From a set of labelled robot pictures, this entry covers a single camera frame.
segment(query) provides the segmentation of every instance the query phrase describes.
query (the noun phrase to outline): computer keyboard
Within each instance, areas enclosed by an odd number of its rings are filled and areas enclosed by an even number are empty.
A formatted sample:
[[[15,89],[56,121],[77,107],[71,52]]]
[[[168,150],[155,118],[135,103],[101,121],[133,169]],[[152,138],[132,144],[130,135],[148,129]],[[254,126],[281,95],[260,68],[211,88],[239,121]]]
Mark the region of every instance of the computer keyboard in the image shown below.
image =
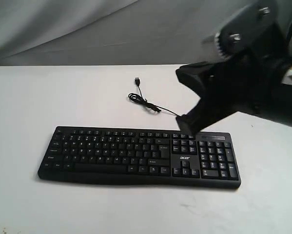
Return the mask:
[[[38,175],[110,185],[241,184],[230,134],[170,130],[57,127]]]

